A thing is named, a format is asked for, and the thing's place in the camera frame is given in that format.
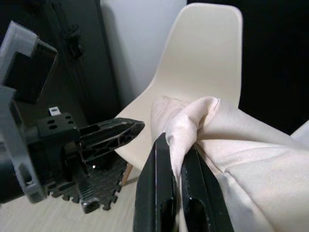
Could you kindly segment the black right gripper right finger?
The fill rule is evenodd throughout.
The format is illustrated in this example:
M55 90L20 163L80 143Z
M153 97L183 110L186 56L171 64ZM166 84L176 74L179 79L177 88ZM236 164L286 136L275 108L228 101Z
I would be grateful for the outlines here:
M182 197L189 232L232 232L221 187L196 147L182 165Z

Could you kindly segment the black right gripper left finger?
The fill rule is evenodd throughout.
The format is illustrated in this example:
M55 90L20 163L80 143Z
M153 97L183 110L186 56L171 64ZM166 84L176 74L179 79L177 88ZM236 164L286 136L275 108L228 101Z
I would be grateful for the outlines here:
M171 232L176 217L176 182L169 145L162 133L154 142L139 176L134 209L134 232Z

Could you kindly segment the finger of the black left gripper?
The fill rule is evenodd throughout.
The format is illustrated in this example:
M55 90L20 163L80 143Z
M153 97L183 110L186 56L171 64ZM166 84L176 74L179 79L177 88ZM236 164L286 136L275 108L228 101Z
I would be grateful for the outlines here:
M143 121L120 117L81 128L82 160L87 163L125 146L144 127Z
M87 175L80 166L78 166L76 171L76 187L80 196L81 207L85 214L99 209L99 199L94 195L92 185L89 183Z

